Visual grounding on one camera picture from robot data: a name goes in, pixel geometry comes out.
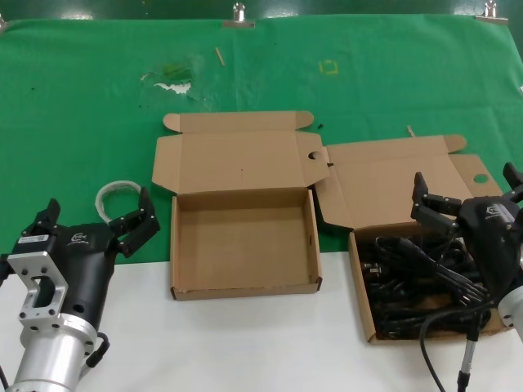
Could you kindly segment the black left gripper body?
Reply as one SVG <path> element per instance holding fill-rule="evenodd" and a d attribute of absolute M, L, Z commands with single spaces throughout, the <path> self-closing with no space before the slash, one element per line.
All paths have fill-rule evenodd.
<path fill-rule="evenodd" d="M 45 241 L 16 243 L 16 254 L 47 252 L 68 284 L 61 311 L 98 327 L 118 255 L 105 223 L 59 225 Z"/>

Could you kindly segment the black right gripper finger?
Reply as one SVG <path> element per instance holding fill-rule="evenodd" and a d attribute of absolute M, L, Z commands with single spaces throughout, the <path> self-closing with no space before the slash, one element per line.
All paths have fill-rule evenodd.
<path fill-rule="evenodd" d="M 503 177 L 511 188 L 503 197 L 513 203 L 521 202 L 523 199 L 523 174 L 512 163 L 508 162 L 503 167 Z"/>
<path fill-rule="evenodd" d="M 421 172 L 414 176 L 412 200 L 411 218 L 423 227 L 447 237 L 459 231 L 456 218 L 463 202 L 457 198 L 431 194 Z"/>

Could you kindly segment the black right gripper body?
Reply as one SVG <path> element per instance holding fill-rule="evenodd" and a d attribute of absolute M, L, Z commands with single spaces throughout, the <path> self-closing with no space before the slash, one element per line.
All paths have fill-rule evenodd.
<path fill-rule="evenodd" d="M 457 222 L 467 250 L 490 295 L 501 299 L 516 286 L 521 270 L 522 223 L 519 206 L 502 196 L 465 200 Z"/>

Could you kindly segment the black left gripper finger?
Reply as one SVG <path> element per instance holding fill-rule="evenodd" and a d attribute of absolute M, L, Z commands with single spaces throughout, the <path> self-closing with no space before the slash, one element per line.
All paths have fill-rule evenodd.
<path fill-rule="evenodd" d="M 22 236 L 37 236 L 44 234 L 55 234 L 57 221 L 60 215 L 60 204 L 55 198 L 51 198 L 47 207 L 37 213 L 34 222 L 22 230 Z"/>
<path fill-rule="evenodd" d="M 108 224 L 114 234 L 114 249 L 129 258 L 159 231 L 160 224 L 147 188 L 141 188 L 135 211 Z"/>

